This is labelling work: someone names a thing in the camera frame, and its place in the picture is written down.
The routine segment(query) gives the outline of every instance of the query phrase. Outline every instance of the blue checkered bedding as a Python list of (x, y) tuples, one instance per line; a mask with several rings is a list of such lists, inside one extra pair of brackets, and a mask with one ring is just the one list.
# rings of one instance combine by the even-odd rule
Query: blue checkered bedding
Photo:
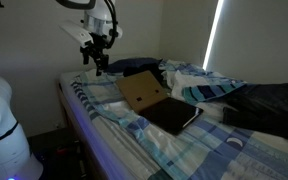
[[(210, 85), (241, 83), (184, 62), (163, 60), (160, 69), (201, 76)], [(96, 77), (91, 70), (76, 77), (72, 86), (92, 121), (105, 117), (117, 123), (161, 167), (149, 179), (288, 179), (288, 140), (221, 124), (212, 111), (205, 111), (180, 135), (170, 135), (131, 109), (107, 108), (125, 101), (114, 83), (118, 78), (122, 76)], [(196, 103), (221, 110), (212, 103)]]

